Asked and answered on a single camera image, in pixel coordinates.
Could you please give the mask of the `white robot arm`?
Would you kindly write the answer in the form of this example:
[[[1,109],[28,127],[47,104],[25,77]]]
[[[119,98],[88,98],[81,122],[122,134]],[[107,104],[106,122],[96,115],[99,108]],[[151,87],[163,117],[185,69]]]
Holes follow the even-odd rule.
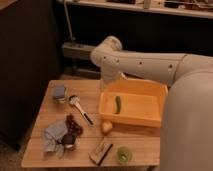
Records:
[[[160,171],[213,171],[213,57],[125,51],[109,36],[90,59],[104,119],[161,129]]]

